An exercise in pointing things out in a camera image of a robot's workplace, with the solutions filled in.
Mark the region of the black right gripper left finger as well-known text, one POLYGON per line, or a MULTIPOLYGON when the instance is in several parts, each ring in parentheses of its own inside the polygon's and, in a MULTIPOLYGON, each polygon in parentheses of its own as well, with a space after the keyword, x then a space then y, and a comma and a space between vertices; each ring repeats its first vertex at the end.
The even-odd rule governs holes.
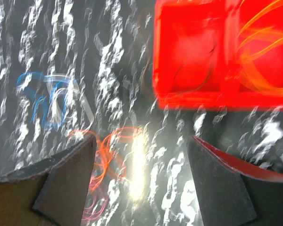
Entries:
POLYGON ((0 176, 0 226, 79 226, 96 147, 90 135, 50 158, 0 176))

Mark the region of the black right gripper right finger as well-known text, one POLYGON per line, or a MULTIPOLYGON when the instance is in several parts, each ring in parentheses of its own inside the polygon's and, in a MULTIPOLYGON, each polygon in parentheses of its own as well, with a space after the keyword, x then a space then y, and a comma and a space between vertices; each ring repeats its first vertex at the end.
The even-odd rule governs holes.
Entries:
POLYGON ((283 174, 192 136, 188 157, 205 226, 283 226, 283 174))

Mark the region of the red plastic bin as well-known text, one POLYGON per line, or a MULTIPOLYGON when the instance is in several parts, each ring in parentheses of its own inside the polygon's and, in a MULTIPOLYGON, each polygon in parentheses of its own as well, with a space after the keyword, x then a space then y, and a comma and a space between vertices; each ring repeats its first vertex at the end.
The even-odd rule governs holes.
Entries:
POLYGON ((159 0, 153 88, 161 108, 283 106, 283 0, 159 0))

